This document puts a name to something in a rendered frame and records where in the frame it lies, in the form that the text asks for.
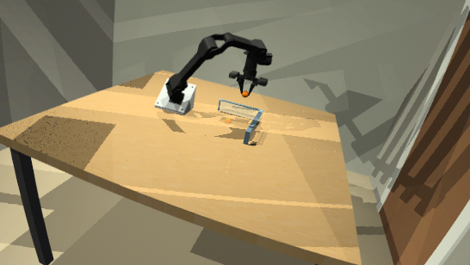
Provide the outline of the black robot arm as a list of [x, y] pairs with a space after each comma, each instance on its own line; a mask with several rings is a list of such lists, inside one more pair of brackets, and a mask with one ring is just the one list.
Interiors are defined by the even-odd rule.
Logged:
[[[217, 47], [216, 40], [224, 40], [221, 47]], [[267, 48], [261, 40], [247, 40], [231, 33], [213, 34], [205, 37], [198, 46], [196, 55], [182, 68], [179, 73], [173, 74], [167, 81], [165, 88], [169, 96], [169, 102], [181, 104], [185, 89], [189, 86], [188, 80], [197, 69], [207, 60], [215, 55], [223, 53], [227, 47], [236, 47], [246, 50], [247, 65], [270, 65], [272, 54], [266, 53]]]

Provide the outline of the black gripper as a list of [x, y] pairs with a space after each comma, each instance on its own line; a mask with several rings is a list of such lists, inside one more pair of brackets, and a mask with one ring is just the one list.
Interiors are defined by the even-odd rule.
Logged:
[[235, 78], [235, 77], [237, 78], [236, 81], [238, 81], [241, 94], [243, 93], [244, 79], [253, 81], [253, 83], [250, 85], [250, 90], [248, 94], [249, 96], [253, 88], [257, 86], [258, 84], [262, 86], [266, 86], [268, 84], [268, 79], [266, 78], [260, 78], [260, 79], [255, 78], [256, 71], [257, 71], [257, 65], [245, 64], [244, 75], [239, 75], [239, 72], [232, 71], [229, 73], [229, 78]]

